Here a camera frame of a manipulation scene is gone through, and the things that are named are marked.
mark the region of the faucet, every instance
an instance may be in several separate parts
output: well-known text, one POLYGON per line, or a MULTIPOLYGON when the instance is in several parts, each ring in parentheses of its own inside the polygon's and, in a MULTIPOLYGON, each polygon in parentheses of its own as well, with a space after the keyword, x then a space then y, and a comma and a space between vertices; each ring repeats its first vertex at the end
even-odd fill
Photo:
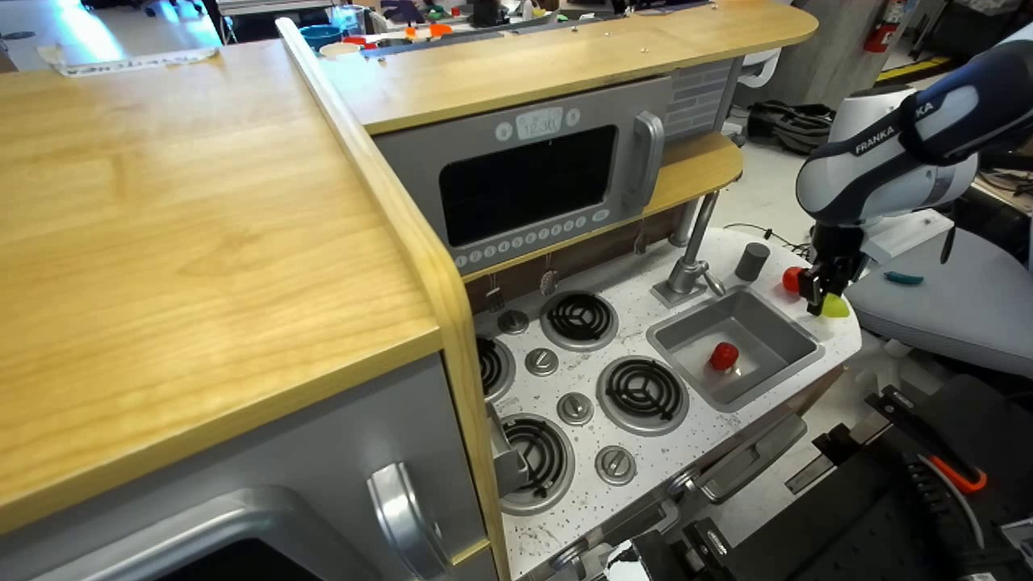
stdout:
POLYGON ((701 200, 701 211, 694 213, 694 225, 690 225, 690 236, 689 242, 680 242, 684 236, 676 236, 673 242, 676 246, 684 246, 684 256, 676 262, 673 273, 655 283, 655 296, 665 302, 665 305, 676 305, 680 299, 690 299, 694 295, 701 290, 713 290, 713 295, 723 295, 723 286, 712 276, 712 263, 701 262, 701 246, 703 246, 703 236, 706 236, 706 225, 712 225, 712 217, 713 217, 713 206, 717 206, 717 194, 706 194, 701 200))

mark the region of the round burner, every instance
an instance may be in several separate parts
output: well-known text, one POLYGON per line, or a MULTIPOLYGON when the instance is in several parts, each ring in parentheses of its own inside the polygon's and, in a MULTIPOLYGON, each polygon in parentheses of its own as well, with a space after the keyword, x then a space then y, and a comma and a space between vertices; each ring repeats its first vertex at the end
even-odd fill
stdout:
POLYGON ((496 399, 514 385, 514 351, 496 338, 477 336, 481 388, 496 399))
POLYGON ((570 425, 586 425, 591 419, 591 399, 586 395, 566 395, 555 399, 555 415, 570 425))
POLYGON ((624 486, 635 477, 635 454, 620 444, 607 444, 595 454, 595 475, 613 486, 624 486))
POLYGON ((570 437, 538 415, 506 415, 503 431, 527 461, 530 483, 502 497, 506 514, 538 514, 552 506, 575 477, 575 447, 570 437))
POLYGON ((603 412, 644 437, 673 431, 689 412, 689 389, 652 357, 620 357, 599 385, 603 412))
POLYGON ((618 312, 595 295, 559 295, 543 305, 543 328, 555 344, 589 351, 618 336, 618 312))

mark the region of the wooden countertop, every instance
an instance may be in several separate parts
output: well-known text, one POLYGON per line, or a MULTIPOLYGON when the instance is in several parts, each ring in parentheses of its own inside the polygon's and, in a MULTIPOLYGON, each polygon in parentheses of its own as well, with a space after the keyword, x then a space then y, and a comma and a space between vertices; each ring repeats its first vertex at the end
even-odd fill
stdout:
POLYGON ((394 132, 543 96, 793 44, 817 19, 775 0, 713 0, 579 28, 456 43, 327 72, 369 132, 394 132))
POLYGON ((0 142, 0 531, 443 348, 278 43, 0 74, 0 142))

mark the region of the cabinet door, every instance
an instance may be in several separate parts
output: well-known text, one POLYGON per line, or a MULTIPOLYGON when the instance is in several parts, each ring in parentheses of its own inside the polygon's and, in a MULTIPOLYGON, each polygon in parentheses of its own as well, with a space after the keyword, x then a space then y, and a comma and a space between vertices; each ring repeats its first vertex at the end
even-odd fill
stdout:
POLYGON ((247 554, 287 559, 315 577, 408 581, 456 577, 450 559, 475 541, 486 520, 453 389, 443 361, 426 357, 8 536, 0 571, 174 577, 247 554), (422 538, 383 536, 383 510, 402 510, 374 503, 383 469, 403 470, 417 514, 394 522, 415 522, 422 538))

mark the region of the robotic arm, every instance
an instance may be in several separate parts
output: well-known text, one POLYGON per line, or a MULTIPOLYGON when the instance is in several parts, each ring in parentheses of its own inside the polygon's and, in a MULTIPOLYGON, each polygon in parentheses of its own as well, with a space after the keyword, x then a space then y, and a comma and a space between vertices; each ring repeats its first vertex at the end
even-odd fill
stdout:
POLYGON ((920 92, 848 96, 798 175, 798 204, 817 220, 802 286, 811 312, 861 273, 867 220, 961 197, 974 151, 1030 118, 1033 27, 920 92))

